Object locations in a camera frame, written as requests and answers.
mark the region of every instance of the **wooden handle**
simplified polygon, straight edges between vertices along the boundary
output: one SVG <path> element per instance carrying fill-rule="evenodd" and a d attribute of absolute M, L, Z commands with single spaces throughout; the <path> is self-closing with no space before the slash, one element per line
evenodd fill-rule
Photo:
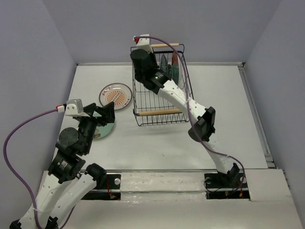
<path fill-rule="evenodd" d="M 139 116 L 169 115 L 169 114 L 178 114 L 178 113 L 181 113 L 181 111 L 175 108 L 175 109 L 157 110 L 157 111 L 142 111 L 139 113 Z"/>
<path fill-rule="evenodd" d="M 170 43 L 171 46 L 178 46 L 179 43 Z M 152 44 L 152 48 L 163 48 L 167 47 L 167 44 Z"/>

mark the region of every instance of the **gray backdrop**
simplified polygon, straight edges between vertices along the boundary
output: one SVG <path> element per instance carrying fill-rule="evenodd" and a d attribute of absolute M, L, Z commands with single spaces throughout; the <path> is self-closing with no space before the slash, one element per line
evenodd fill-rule
<path fill-rule="evenodd" d="M 44 0 L 77 63 L 130 62 L 132 37 L 186 45 L 190 62 L 246 61 L 280 0 Z"/>
<path fill-rule="evenodd" d="M 285 169 L 305 225 L 305 1 L 283 0 L 247 66 L 276 164 Z"/>
<path fill-rule="evenodd" d="M 54 22 L 41 0 L 0 1 L 0 145 L 18 124 L 67 100 L 75 72 Z M 9 159 L 37 191 L 51 161 L 62 115 L 31 122 L 8 145 Z M 0 228 L 22 217 L 31 199 L 0 156 Z"/>

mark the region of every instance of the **black wire dish rack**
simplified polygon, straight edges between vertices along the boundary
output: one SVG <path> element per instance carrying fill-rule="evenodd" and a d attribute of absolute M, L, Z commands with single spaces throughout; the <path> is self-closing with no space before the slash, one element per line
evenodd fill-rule
<path fill-rule="evenodd" d="M 184 45 L 180 44 L 176 46 L 176 49 L 180 56 L 182 57 L 183 63 L 185 64 L 184 58 Z M 160 60 L 164 54 L 168 63 L 172 63 L 173 51 L 167 47 L 162 48 L 161 51 L 155 51 L 156 60 L 160 65 Z M 189 85 L 189 96 L 193 98 L 193 90 L 190 82 L 190 77 L 187 72 L 187 81 Z M 178 86 L 185 92 L 185 77 L 184 73 L 179 74 Z M 147 125 L 161 125 L 161 124 L 174 124 L 174 123 L 185 123 L 189 119 L 181 112 L 174 112 L 176 107 L 172 105 L 167 100 L 157 96 L 155 93 L 147 90 L 143 84 L 136 81 L 134 76 L 134 68 L 132 66 L 132 92 L 133 92 L 133 114 L 137 121 L 138 126 Z M 168 111 L 168 114 L 157 114 L 159 112 Z M 156 111 L 153 115 L 146 115 L 145 112 Z"/>

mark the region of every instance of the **wire grid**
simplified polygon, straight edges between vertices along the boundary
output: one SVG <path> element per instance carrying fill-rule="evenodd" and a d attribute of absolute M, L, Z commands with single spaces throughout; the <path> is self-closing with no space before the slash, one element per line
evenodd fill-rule
<path fill-rule="evenodd" d="M 181 55 L 183 63 L 185 64 L 184 58 L 184 45 L 181 44 L 177 47 L 178 53 Z M 169 48 L 163 48 L 162 51 L 154 52 L 156 55 L 156 60 L 160 65 L 160 60 L 164 54 L 168 63 L 172 63 L 173 51 L 168 50 Z M 188 85 L 189 85 L 189 95 L 193 98 L 193 90 L 190 82 L 189 75 L 187 75 Z M 184 73 L 180 75 L 178 87 L 180 87 L 185 92 L 185 78 Z M 135 80 L 134 68 L 132 66 L 132 96 L 133 96 L 133 114 L 135 116 L 138 126 L 147 126 L 147 125 L 160 125 L 160 124 L 174 124 L 174 123 L 185 123 L 189 119 L 183 114 L 158 114 L 158 115 L 149 115 L 149 116 L 140 116 L 140 112 L 143 111 L 157 111 L 164 109 L 175 109 L 175 106 L 168 102 L 167 100 L 159 97 L 152 91 L 146 89 L 143 84 Z"/>

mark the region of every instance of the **orange patterned plate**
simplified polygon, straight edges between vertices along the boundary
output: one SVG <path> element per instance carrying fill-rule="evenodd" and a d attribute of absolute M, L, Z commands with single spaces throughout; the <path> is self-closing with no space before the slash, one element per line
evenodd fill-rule
<path fill-rule="evenodd" d="M 132 91 L 122 83 L 112 83 L 103 88 L 99 97 L 102 106 L 114 101 L 114 109 L 120 110 L 131 102 Z"/>

